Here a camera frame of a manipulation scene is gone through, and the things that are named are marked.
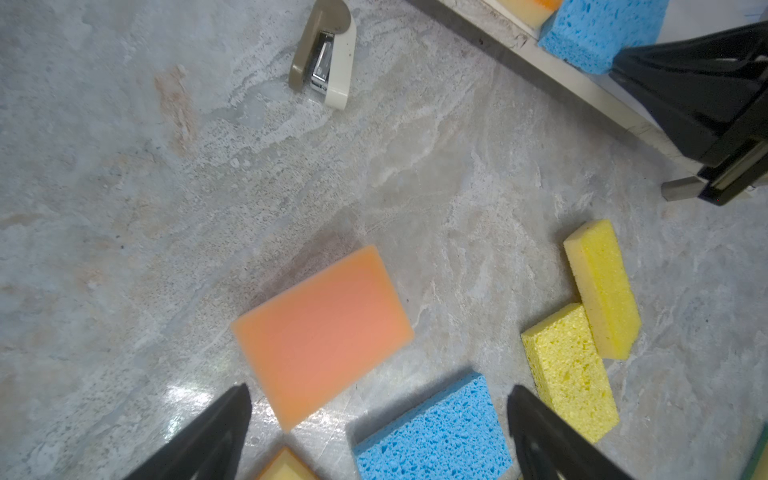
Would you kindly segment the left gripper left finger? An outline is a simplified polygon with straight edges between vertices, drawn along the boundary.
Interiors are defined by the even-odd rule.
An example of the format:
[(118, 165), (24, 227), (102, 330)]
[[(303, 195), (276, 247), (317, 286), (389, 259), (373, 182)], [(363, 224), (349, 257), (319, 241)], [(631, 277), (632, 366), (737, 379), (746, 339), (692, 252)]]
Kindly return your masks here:
[(143, 464), (130, 479), (233, 479), (252, 413), (245, 384), (229, 388)]

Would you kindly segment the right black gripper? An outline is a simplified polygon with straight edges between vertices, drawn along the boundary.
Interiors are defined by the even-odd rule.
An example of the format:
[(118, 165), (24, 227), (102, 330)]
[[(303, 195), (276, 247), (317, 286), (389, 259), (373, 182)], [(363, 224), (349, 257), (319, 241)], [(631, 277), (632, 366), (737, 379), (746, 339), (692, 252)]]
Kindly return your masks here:
[[(706, 166), (697, 195), (723, 206), (767, 173), (767, 24), (621, 50), (609, 73), (676, 148)], [(705, 114), (736, 114), (724, 122)]]

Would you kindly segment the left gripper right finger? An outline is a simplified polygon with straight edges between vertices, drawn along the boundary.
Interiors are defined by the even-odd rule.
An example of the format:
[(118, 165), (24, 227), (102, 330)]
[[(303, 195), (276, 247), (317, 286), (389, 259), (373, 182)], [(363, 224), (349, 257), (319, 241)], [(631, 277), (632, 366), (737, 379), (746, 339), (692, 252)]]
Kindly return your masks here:
[(523, 385), (508, 396), (507, 418), (525, 480), (630, 478)]

